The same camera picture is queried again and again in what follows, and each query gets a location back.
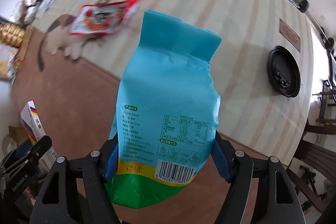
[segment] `chair backrest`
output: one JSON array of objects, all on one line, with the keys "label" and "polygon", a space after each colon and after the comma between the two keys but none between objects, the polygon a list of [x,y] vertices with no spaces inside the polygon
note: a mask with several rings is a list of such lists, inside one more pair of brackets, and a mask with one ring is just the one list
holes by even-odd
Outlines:
[{"label": "chair backrest", "polygon": [[312,126],[310,124],[306,124],[305,131],[313,132],[317,134],[327,134],[327,135],[336,135],[336,126]]},{"label": "chair backrest", "polygon": [[301,140],[294,157],[310,165],[336,185],[336,153]]},{"label": "chair backrest", "polygon": [[[310,165],[314,169],[318,170],[334,185],[336,185],[336,153],[320,147],[318,145],[301,140],[299,146],[294,154],[294,157],[302,160],[306,164]],[[330,203],[325,207],[321,203],[322,201],[316,200],[317,196],[313,197],[313,191],[307,186],[302,185],[302,180],[295,175],[290,169],[287,169],[287,173],[291,181],[297,186],[300,184],[302,192],[313,203],[313,205],[322,212],[320,218],[315,224],[331,224],[335,223],[336,219],[336,195],[332,198]]]}]

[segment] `black round lid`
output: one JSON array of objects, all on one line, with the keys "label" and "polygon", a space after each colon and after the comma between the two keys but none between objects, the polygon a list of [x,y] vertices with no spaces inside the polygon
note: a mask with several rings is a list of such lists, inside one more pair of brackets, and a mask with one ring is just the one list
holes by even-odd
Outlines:
[{"label": "black round lid", "polygon": [[290,98],[298,95],[301,85],[299,67],[285,47],[276,46],[270,52],[267,73],[276,92]]}]

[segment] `green bag bottom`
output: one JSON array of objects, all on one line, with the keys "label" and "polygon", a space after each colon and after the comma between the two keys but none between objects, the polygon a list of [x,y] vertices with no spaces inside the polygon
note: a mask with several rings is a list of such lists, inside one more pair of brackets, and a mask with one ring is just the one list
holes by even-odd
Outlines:
[{"label": "green bag bottom", "polygon": [[112,203],[136,209],[164,201],[184,187],[165,185],[135,174],[116,175],[105,184]]}]

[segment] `screw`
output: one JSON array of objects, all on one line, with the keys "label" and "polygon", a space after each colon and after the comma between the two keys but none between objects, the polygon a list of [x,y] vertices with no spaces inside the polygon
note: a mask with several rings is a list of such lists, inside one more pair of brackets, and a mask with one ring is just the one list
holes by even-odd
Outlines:
[{"label": "screw", "polygon": [[57,161],[59,164],[61,164],[64,160],[65,160],[65,158],[64,158],[63,156],[61,156],[61,157],[58,157],[56,161]]},{"label": "screw", "polygon": [[270,157],[271,162],[277,163],[279,161],[279,159],[276,156],[271,156]]},{"label": "screw", "polygon": [[90,153],[90,155],[91,155],[91,157],[98,157],[99,156],[99,154],[100,154],[100,152],[98,151],[98,150],[93,150],[91,153]]},{"label": "screw", "polygon": [[244,157],[244,155],[245,155],[245,153],[242,150],[237,150],[235,152],[235,154],[236,154],[237,157]]}]

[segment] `cat tail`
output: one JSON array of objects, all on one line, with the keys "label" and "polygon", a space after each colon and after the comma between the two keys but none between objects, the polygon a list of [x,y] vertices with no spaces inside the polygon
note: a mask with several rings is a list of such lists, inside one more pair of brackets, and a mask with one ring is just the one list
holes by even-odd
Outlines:
[{"label": "cat tail", "polygon": [[43,44],[44,44],[48,34],[60,25],[62,27],[66,27],[66,26],[72,24],[72,22],[75,20],[75,18],[76,17],[73,16],[73,15],[68,15],[68,14],[61,15],[50,25],[50,27],[48,28],[48,30],[44,34],[44,37],[43,37],[43,39],[41,40],[41,43],[40,43],[39,51],[37,53],[37,63],[38,63],[38,66],[39,66],[39,69],[40,69],[41,72],[44,69],[44,62],[43,62],[43,59],[42,59],[42,47],[43,47]]}]

